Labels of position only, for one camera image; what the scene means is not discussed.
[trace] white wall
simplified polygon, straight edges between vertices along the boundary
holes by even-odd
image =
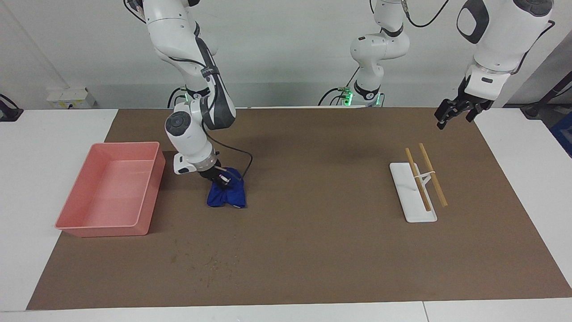
[[[182,83],[178,71],[156,57],[146,27],[121,0],[2,1],[63,79],[87,87],[102,108],[163,107],[172,88]],[[474,49],[455,28],[463,3],[451,1],[428,28],[406,23],[410,52],[383,63],[387,106],[436,106],[455,96]],[[425,22],[441,4],[411,0],[411,15]],[[572,2],[557,0],[557,9],[557,26],[535,46],[498,105],[572,29]],[[238,106],[317,104],[355,70],[351,41],[379,31],[363,0],[202,0],[196,12],[206,40],[215,36],[220,44],[215,58]],[[47,108],[45,88],[58,82],[27,57],[25,46],[7,49],[6,40],[13,43],[17,36],[0,26],[0,92],[24,108]]]

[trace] white stand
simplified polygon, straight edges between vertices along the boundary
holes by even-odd
[[[411,172],[409,163],[391,163],[390,170],[407,222],[414,223],[437,221],[437,214],[435,214],[433,203],[431,203],[431,198],[429,198],[427,189],[425,189],[425,185],[429,182],[429,180],[431,180],[431,172],[419,176],[419,179],[421,179],[424,188],[423,193],[425,193],[425,196],[427,196],[427,200],[429,201],[429,205],[431,207],[431,211],[426,211],[421,195],[419,194],[419,190],[417,189],[415,177],[413,176],[413,172]]]

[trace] black cable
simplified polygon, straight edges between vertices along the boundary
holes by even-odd
[[[180,87],[177,87],[172,93],[171,96],[169,96],[169,102],[167,103],[167,108],[171,108],[171,102],[173,101],[173,97],[175,96],[175,94],[178,91],[182,91],[182,89]]]
[[[332,88],[329,91],[327,91],[324,96],[322,96],[322,98],[320,99],[320,102],[318,103],[318,106],[321,106],[321,103],[324,101],[324,99],[332,92],[338,91],[338,88]]]
[[[410,17],[410,15],[409,15],[409,11],[406,11],[406,12],[405,12],[405,16],[407,17],[407,20],[409,20],[409,22],[410,22],[412,25],[414,25],[415,27],[417,27],[417,28],[425,28],[425,27],[427,27],[428,25],[432,24],[432,23],[435,21],[435,19],[437,19],[437,17],[441,14],[441,12],[443,11],[443,9],[445,9],[445,6],[447,6],[448,3],[449,3],[449,0],[446,0],[445,3],[443,4],[443,6],[441,6],[441,9],[439,9],[439,11],[437,11],[437,14],[435,14],[435,16],[433,17],[433,19],[431,19],[428,23],[426,23],[426,24],[424,24],[424,25],[418,25],[418,24],[414,23],[414,22],[411,20],[411,17]]]
[[[14,101],[12,101],[11,99],[9,99],[8,97],[6,97],[3,94],[0,94],[0,97],[5,99],[8,103],[12,104],[14,107],[16,107],[16,109],[19,109],[18,106],[16,105],[16,103],[14,103]]]
[[[343,96],[343,95],[340,95],[340,96],[336,96],[336,97],[332,98],[332,101],[331,101],[331,102],[329,102],[329,105],[330,105],[330,106],[333,106],[332,104],[333,104],[333,101],[334,101],[335,99],[337,99],[337,101],[339,102],[339,101],[340,101],[340,99],[343,99],[343,98],[344,98],[344,96]]]
[[[175,97],[175,101],[173,102],[173,104],[175,106],[177,106],[177,99],[185,99],[186,100],[186,96],[185,95],[179,95],[179,96]]]
[[[131,10],[128,6],[127,6],[127,0],[123,0],[123,5],[125,6],[125,8],[127,9],[127,11],[129,11],[132,15],[135,16],[135,18],[139,19],[139,21],[141,21],[144,24],[147,24],[145,22],[145,20],[143,20],[141,17],[139,17],[135,12],[133,12],[133,10]]]
[[[570,90],[570,88],[572,88],[572,86],[568,87],[565,91],[558,93],[558,95],[554,96],[552,99],[555,99],[558,96],[562,96],[562,95],[566,94],[566,92],[568,92]]]
[[[555,99],[555,98],[558,97],[558,96],[562,96],[562,95],[566,94],[566,92],[568,92],[570,89],[572,89],[572,86],[568,87],[565,91],[562,91],[562,92],[558,93],[557,95],[555,95],[555,96],[554,96],[552,99],[550,99],[550,100],[553,100],[553,99]],[[521,105],[520,108],[527,107],[527,106],[531,106],[531,105],[538,104],[538,103],[540,103],[540,101],[536,101],[536,102],[528,103],[528,104],[525,104],[525,105]]]
[[[174,58],[174,57],[169,57],[170,60],[174,60],[174,61],[182,61],[182,62],[193,62],[197,65],[202,66],[203,68],[206,68],[206,65],[203,64],[202,62],[198,62],[196,60],[192,60],[192,59],[184,59],[184,58]]]
[[[205,128],[205,116],[206,116],[208,113],[210,113],[210,110],[213,109],[213,107],[215,107],[215,101],[216,101],[216,99],[217,99],[217,95],[218,95],[218,94],[219,94],[218,92],[215,92],[215,93],[214,93],[213,103],[210,105],[209,109],[208,109],[204,114],[202,114],[201,128],[202,128],[202,131],[205,132],[205,135],[206,135],[211,141],[213,141],[213,142],[215,142],[215,143],[218,143],[219,145],[221,145],[221,146],[223,146],[223,147],[225,147],[225,148],[228,148],[228,149],[231,149],[231,150],[234,150],[234,151],[238,151],[238,152],[240,152],[240,153],[244,153],[244,154],[247,154],[248,156],[250,156],[250,161],[248,162],[248,165],[247,165],[246,169],[244,169],[244,172],[243,172],[243,174],[242,174],[242,177],[243,177],[243,179],[244,179],[244,176],[246,176],[248,170],[250,169],[250,166],[252,165],[252,162],[254,161],[254,156],[252,155],[252,153],[250,153],[250,152],[248,152],[248,151],[241,150],[241,149],[239,149],[239,148],[235,148],[235,147],[226,145],[226,144],[224,144],[224,143],[222,143],[222,142],[216,140],[216,139],[213,138],[210,134],[208,134],[208,132],[206,131],[206,128]]]
[[[356,68],[356,71],[353,73],[352,77],[348,80],[348,84],[345,85],[345,87],[348,87],[349,84],[352,82],[353,78],[356,77],[356,74],[359,71],[359,67]],[[340,99],[337,100],[336,105],[340,104]]]
[[[206,129],[205,129],[205,120],[202,120],[202,121],[201,121],[201,127],[202,127],[202,131],[205,132],[205,135],[206,135],[211,141],[213,141],[213,142],[215,142],[215,143],[218,143],[219,145],[221,145],[221,146],[223,146],[223,147],[225,147],[225,148],[228,148],[228,149],[231,149],[231,150],[235,150],[235,151],[238,151],[238,152],[240,152],[240,153],[244,153],[244,154],[247,154],[248,156],[250,156],[250,161],[248,162],[248,165],[247,165],[246,169],[244,170],[244,172],[243,172],[243,174],[242,174],[242,177],[243,177],[243,179],[244,179],[244,176],[246,176],[248,170],[250,169],[250,166],[252,165],[252,162],[254,161],[254,156],[252,155],[252,153],[250,153],[250,152],[248,152],[248,151],[241,150],[241,149],[239,149],[239,148],[231,147],[231,146],[229,146],[229,145],[226,145],[226,144],[224,144],[224,143],[222,143],[222,142],[217,141],[216,139],[214,139],[212,136],[210,136],[210,134],[208,134],[208,132],[207,132]]]
[[[522,64],[525,63],[526,56],[528,56],[528,54],[529,54],[530,50],[532,49],[532,47],[534,46],[534,44],[536,44],[536,42],[540,39],[540,37],[542,37],[545,33],[547,33],[548,30],[550,30],[552,27],[554,27],[556,25],[556,22],[554,22],[552,20],[548,20],[548,23],[550,24],[550,26],[548,26],[548,28],[546,28],[543,32],[540,33],[538,38],[534,41],[533,45],[530,47],[529,51],[526,52],[524,54],[524,56],[522,56],[521,62],[518,64],[517,69],[514,72],[512,72],[511,75],[517,74],[518,72],[521,71]]]

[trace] blue object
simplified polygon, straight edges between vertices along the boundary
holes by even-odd
[[[222,207],[225,203],[237,208],[245,208],[247,206],[246,194],[244,192],[244,180],[240,172],[234,168],[225,168],[231,175],[231,181],[228,186],[222,189],[213,182],[210,187],[209,197],[206,199],[207,205],[210,207]]]
[[[558,143],[572,156],[572,113],[550,129]]]

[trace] wooden chopstick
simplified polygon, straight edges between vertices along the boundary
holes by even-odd
[[[425,165],[429,169],[429,171],[435,171],[433,169],[433,165],[429,160],[429,156],[427,155],[427,151],[425,150],[425,146],[423,143],[419,143],[419,148],[421,149],[421,153],[423,154],[423,159],[425,159]],[[439,179],[437,179],[437,175],[435,172],[431,172],[431,180],[433,180],[433,185],[435,186],[435,191],[437,191],[437,196],[439,196],[439,201],[441,201],[441,206],[447,207],[447,199],[445,199],[445,194],[443,193],[443,189],[441,189],[441,184],[439,184]]]
[[[419,178],[419,172],[417,171],[417,168],[415,168],[415,163],[413,162],[413,156],[411,156],[411,151],[409,150],[409,148],[405,149],[405,153],[407,154],[407,160],[409,160],[409,166],[411,167],[411,172],[413,172],[413,176],[415,177],[415,183],[417,184],[417,189],[419,190],[419,194],[421,195],[421,199],[423,200],[423,204],[425,205],[425,211],[431,211],[429,200],[427,200],[427,196],[425,195],[425,188],[421,183],[421,179]]]

